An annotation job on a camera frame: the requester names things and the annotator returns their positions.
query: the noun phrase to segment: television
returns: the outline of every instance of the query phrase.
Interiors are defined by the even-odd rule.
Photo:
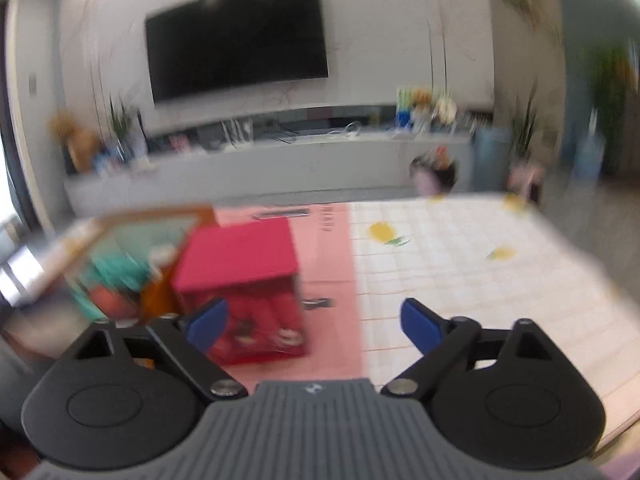
[[[195,0],[145,30],[155,102],[328,76],[320,0]]]

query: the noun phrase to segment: pink mat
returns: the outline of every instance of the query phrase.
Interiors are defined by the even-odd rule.
[[[309,354],[277,362],[226,367],[253,391],[263,380],[350,379],[364,375],[360,319],[351,253],[350,218],[345,204],[304,206],[309,216],[289,218],[300,264],[302,297],[331,298],[331,308],[304,313]],[[270,210],[300,207],[220,209],[221,225],[248,222]]]

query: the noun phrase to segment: white checkered tablecloth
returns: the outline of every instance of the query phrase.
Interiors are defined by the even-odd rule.
[[[414,297],[442,317],[469,316],[486,328],[535,320],[603,400],[603,444],[638,418],[640,308],[535,209],[513,210],[501,195],[350,207],[365,368],[376,386],[420,357],[398,319],[402,300]],[[408,242],[372,240],[368,229],[380,221]],[[513,257],[487,258],[500,247]]]

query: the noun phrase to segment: red box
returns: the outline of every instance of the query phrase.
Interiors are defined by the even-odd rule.
[[[225,331],[207,355],[236,364],[305,353],[297,275],[289,222],[273,218],[198,229],[173,286],[187,312],[212,297],[226,299]]]

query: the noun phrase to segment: dark curtain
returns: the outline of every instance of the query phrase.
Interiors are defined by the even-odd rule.
[[[15,143],[14,125],[11,121],[11,108],[6,88],[6,56],[4,38],[6,33],[6,2],[0,2],[0,139],[4,148],[9,191],[12,202],[22,223],[30,230],[40,227],[31,195],[20,164],[20,155]]]

